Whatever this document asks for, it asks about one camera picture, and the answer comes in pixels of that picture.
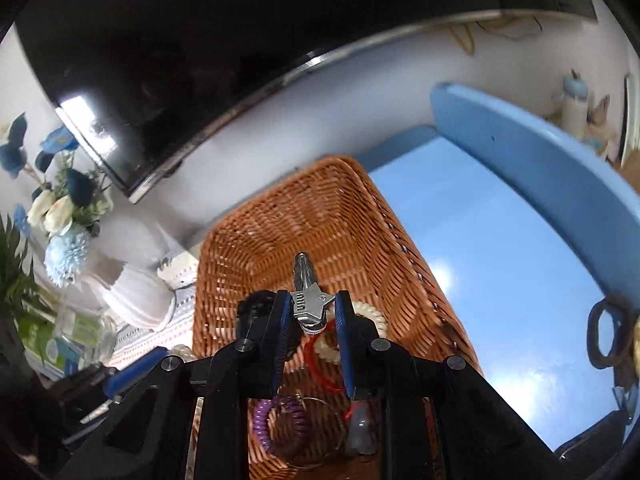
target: purple spiral hair tie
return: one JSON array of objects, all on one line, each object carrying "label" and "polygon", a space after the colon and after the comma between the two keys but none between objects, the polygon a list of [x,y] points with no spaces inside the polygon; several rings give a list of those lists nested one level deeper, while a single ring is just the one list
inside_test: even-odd
[{"label": "purple spiral hair tie", "polygon": [[[296,436],[289,442],[271,439],[268,420],[269,412],[274,408],[281,408],[293,417]],[[309,419],[302,403],[296,396],[261,400],[254,411],[254,433],[267,453],[288,458],[295,455],[305,446],[309,434]]]}]

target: silver screw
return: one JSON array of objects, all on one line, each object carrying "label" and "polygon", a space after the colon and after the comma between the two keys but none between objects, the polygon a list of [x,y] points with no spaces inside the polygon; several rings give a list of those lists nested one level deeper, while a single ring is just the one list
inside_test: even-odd
[{"label": "silver screw", "polygon": [[447,357],[447,366],[452,370],[462,370],[466,366],[466,361],[457,355]]},{"label": "silver screw", "polygon": [[234,345],[234,348],[239,352],[248,352],[253,347],[254,342],[247,338],[238,339],[238,341],[236,341],[236,344]]},{"label": "silver screw", "polygon": [[162,359],[162,363],[160,366],[162,370],[166,372],[170,372],[171,370],[175,370],[178,366],[182,364],[182,359],[180,359],[177,355],[170,355],[169,357],[165,357]]},{"label": "silver screw", "polygon": [[389,342],[388,339],[384,339],[382,337],[379,337],[377,339],[374,339],[371,342],[371,348],[373,348],[374,350],[376,350],[378,352],[386,352],[387,350],[389,350],[391,348],[391,343]]}]

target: white wall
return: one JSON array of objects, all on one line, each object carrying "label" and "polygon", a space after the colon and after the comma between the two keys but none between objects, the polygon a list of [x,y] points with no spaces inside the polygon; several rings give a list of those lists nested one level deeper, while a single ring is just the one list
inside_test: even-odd
[{"label": "white wall", "polygon": [[[150,266],[168,250],[259,189],[327,153],[356,154],[411,126],[432,123],[429,92],[462,82],[536,114],[571,68],[596,99],[611,94],[610,122],[622,124],[623,79],[638,59],[601,0],[599,23],[540,18],[544,32],[519,41],[473,25],[476,54],[466,56],[448,30],[430,32],[354,56],[309,75],[233,121],[199,147],[141,203],[116,193],[102,222],[109,254]],[[16,34],[0,44],[0,123],[27,111],[27,148],[58,124],[28,69]],[[30,192],[0,174],[0,209]]]}]

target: blue tabletop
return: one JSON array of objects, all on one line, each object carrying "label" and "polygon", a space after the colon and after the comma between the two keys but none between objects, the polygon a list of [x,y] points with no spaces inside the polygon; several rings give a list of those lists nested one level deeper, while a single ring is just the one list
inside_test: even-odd
[{"label": "blue tabletop", "polygon": [[360,161],[465,325],[485,378],[551,449],[617,408],[612,371],[586,353],[588,313],[603,293],[527,202],[428,127]]}]

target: white ceramic vase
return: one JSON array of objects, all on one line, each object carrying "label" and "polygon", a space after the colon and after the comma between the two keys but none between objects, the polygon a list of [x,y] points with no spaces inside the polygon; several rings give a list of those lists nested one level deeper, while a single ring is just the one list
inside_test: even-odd
[{"label": "white ceramic vase", "polygon": [[175,293],[155,274],[92,247],[78,281],[131,326],[159,332],[174,314]]}]

